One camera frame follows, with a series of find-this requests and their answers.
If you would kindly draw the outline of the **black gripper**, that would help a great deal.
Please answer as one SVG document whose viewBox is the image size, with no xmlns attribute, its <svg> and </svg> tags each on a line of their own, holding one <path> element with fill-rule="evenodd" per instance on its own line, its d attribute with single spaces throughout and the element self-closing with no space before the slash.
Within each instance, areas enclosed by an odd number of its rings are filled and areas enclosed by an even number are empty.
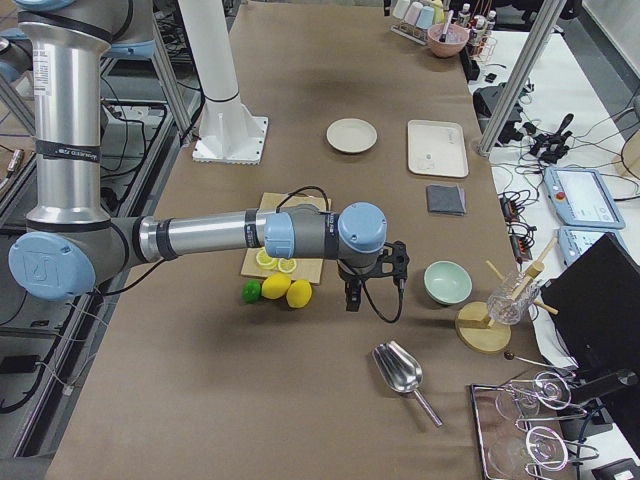
<svg viewBox="0 0 640 480">
<path fill-rule="evenodd" d="M 350 266 L 346 261 L 338 260 L 339 277 L 345 284 L 345 301 L 347 312 L 358 312 L 361 305 L 361 292 L 366 284 L 367 276 Z"/>
</svg>

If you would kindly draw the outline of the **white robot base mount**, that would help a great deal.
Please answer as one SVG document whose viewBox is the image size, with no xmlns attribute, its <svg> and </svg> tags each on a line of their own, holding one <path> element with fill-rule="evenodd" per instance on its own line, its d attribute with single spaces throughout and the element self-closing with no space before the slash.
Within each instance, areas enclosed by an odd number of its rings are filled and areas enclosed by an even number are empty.
<svg viewBox="0 0 640 480">
<path fill-rule="evenodd" d="M 222 3 L 181 1 L 179 8 L 205 100 L 193 159 L 259 164 L 268 119 L 241 100 Z"/>
</svg>

